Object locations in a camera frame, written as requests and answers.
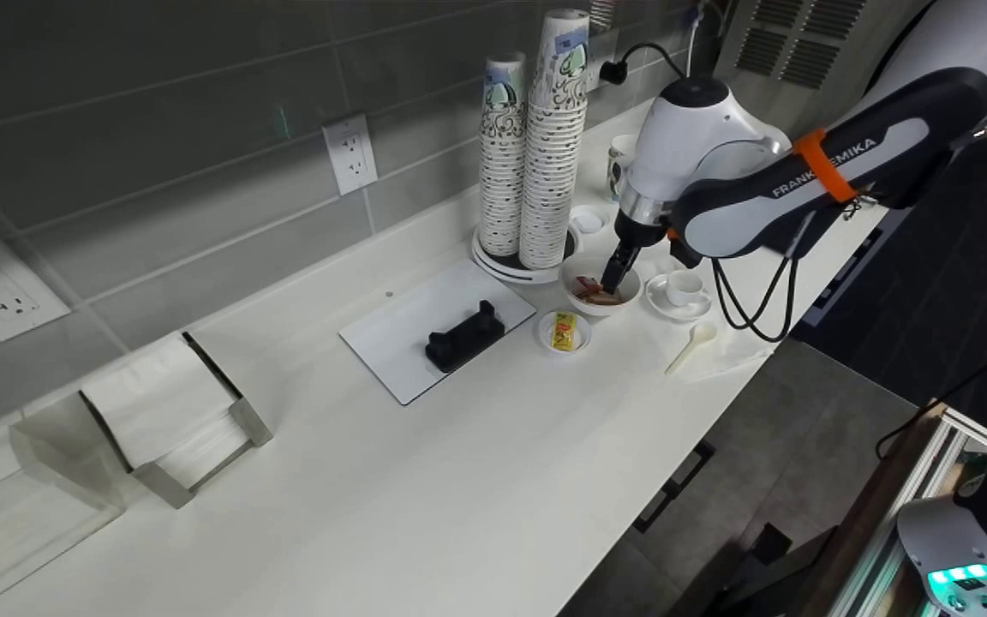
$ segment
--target robotic arm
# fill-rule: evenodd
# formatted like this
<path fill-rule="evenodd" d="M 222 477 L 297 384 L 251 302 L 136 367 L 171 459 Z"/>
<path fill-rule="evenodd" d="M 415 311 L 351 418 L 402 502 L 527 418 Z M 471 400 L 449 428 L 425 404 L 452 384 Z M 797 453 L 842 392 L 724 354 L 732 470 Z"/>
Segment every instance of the robotic arm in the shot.
<path fill-rule="evenodd" d="M 856 196 L 911 207 L 924 180 L 987 123 L 987 0 L 940 0 L 872 91 L 830 132 L 789 142 L 720 82 L 672 82 L 652 108 L 620 191 L 613 292 L 641 246 L 738 259 L 811 208 Z"/>

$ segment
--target white countertop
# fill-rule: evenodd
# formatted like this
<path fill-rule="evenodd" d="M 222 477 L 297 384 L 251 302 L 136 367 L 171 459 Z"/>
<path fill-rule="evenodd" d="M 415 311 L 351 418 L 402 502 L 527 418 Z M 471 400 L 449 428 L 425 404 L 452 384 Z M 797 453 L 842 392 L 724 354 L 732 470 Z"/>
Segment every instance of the white countertop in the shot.
<path fill-rule="evenodd" d="M 590 133 L 585 180 L 602 167 L 602 144 L 636 119 L 641 110 Z M 578 358 L 543 354 L 523 323 L 397 408 L 334 333 L 389 292 L 467 262 L 467 198 L 194 327 L 272 418 L 274 442 L 240 455 L 185 510 L 136 497 L 121 520 L 0 598 L 0 617 L 554 614 L 767 348 L 747 343 L 763 354 L 743 367 L 720 370 L 720 354 L 702 354 L 699 374 L 693 364 L 686 376 L 662 376 L 686 330 L 645 306 L 598 323 Z M 598 182 L 581 182 L 581 203 L 605 203 Z M 877 220 L 877 208 L 856 212 L 826 234 L 802 262 L 797 309 Z M 740 259 L 731 279 L 754 299 L 773 262 Z M 655 251 L 641 268 L 672 266 Z M 559 306 L 559 292 L 523 295 Z"/>

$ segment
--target small cup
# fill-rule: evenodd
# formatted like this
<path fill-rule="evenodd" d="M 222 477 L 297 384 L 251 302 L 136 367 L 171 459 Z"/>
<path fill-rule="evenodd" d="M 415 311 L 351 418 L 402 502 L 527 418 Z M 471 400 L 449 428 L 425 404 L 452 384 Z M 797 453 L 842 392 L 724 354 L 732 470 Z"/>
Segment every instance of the small cup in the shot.
<path fill-rule="evenodd" d="M 693 311 L 693 317 L 702 317 L 710 309 L 702 279 L 694 279 L 693 272 L 669 274 L 665 299 L 672 309 Z"/>
<path fill-rule="evenodd" d="M 652 279 L 649 306 L 672 323 L 693 323 L 710 311 L 710 295 L 693 272 L 672 272 Z"/>
<path fill-rule="evenodd" d="M 620 184 L 626 182 L 635 160 L 636 133 L 620 133 L 605 149 L 605 190 L 620 198 Z"/>

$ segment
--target black cable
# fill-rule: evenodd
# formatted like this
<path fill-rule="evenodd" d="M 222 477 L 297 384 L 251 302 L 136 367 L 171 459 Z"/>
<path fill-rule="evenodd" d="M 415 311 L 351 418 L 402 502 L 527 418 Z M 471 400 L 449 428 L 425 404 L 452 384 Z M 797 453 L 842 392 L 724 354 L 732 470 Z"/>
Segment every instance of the black cable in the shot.
<path fill-rule="evenodd" d="M 665 58 L 665 67 L 675 74 L 675 80 L 686 80 L 686 74 L 672 63 L 672 54 L 669 54 L 662 44 L 655 44 L 655 40 L 636 40 L 636 44 L 630 44 L 630 50 L 622 51 L 622 58 L 602 63 L 602 67 L 598 67 L 598 80 L 602 80 L 602 82 L 613 82 L 613 86 L 626 82 L 626 74 L 630 74 L 626 63 L 630 63 L 630 54 L 641 51 L 641 50 L 659 51 L 659 54 Z"/>
<path fill-rule="evenodd" d="M 622 51 L 622 63 L 630 63 L 630 54 L 641 51 L 641 50 L 659 51 L 659 54 L 665 58 L 665 67 L 669 67 L 678 80 L 686 80 L 686 74 L 672 63 L 669 50 L 662 50 L 662 44 L 655 44 L 655 40 L 636 40 L 636 44 L 630 44 L 630 50 Z"/>
<path fill-rule="evenodd" d="M 797 259 L 795 259 L 795 255 L 797 255 L 797 244 L 802 244 L 805 234 L 810 234 L 811 215 L 816 215 L 816 208 L 805 212 L 802 226 L 797 226 L 797 234 L 795 234 L 795 242 L 792 242 L 792 246 L 781 255 L 781 262 L 776 262 L 776 268 L 773 268 L 773 274 L 771 274 L 771 283 L 767 283 L 767 292 L 760 295 L 760 306 L 754 309 L 754 317 L 743 311 L 743 306 L 740 306 L 740 299 L 732 295 L 732 284 L 731 284 L 724 266 L 720 266 L 720 262 L 710 262 L 710 266 L 712 266 L 712 290 L 717 290 L 717 295 L 720 295 L 720 309 L 724 309 L 724 320 L 731 323 L 731 330 L 751 330 L 751 333 L 754 333 L 758 341 L 763 341 L 763 343 L 781 343 L 781 341 L 789 338 L 792 320 L 795 320 L 795 290 L 797 290 Z M 781 279 L 784 272 L 789 272 L 784 317 L 781 317 L 776 333 L 767 338 L 758 323 L 760 323 L 767 302 L 773 299 L 776 279 Z"/>
<path fill-rule="evenodd" d="M 883 442 L 890 442 L 893 437 L 907 431 L 919 418 L 924 418 L 924 412 L 940 408 L 944 397 L 966 392 L 972 380 L 979 380 L 987 374 L 987 360 L 968 370 L 966 376 L 960 376 L 955 384 L 943 389 L 943 394 L 935 394 L 927 404 L 919 404 L 907 422 L 900 422 L 896 428 L 883 431 L 877 442 L 872 442 L 872 455 L 883 459 Z"/>

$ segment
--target clear acrylic holder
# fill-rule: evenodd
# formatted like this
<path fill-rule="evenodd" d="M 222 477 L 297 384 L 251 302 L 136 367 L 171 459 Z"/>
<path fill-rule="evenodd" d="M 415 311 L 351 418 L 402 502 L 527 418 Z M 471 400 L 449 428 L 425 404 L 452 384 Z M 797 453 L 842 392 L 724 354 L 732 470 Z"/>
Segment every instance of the clear acrylic holder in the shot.
<path fill-rule="evenodd" d="M 178 400 L 169 408 L 193 412 L 194 397 L 178 397 L 173 392 L 193 389 L 193 380 L 205 380 L 212 392 L 220 389 L 229 400 L 222 408 L 232 431 L 240 431 L 240 447 L 229 447 L 229 431 L 208 437 L 205 428 L 187 437 L 187 442 L 173 442 L 158 459 L 130 462 L 125 455 L 125 437 L 116 431 L 122 424 L 122 416 L 155 416 L 164 400 Z M 83 404 L 91 412 L 91 418 L 104 422 L 104 431 L 108 437 L 108 447 L 116 459 L 139 479 L 146 490 L 155 490 L 164 505 L 185 509 L 226 462 L 240 459 L 246 451 L 261 451 L 272 442 L 272 424 L 258 416 L 258 408 L 240 394 L 240 389 L 212 364 L 212 358 L 187 338 L 169 338 L 145 349 L 136 349 L 130 360 L 113 364 L 104 376 L 104 400 L 116 404 L 121 422 L 108 422 L 108 408 L 91 397 L 91 380 L 83 384 Z"/>
<path fill-rule="evenodd" d="M 0 422 L 0 593 L 121 519 L 122 477 L 75 394 Z"/>

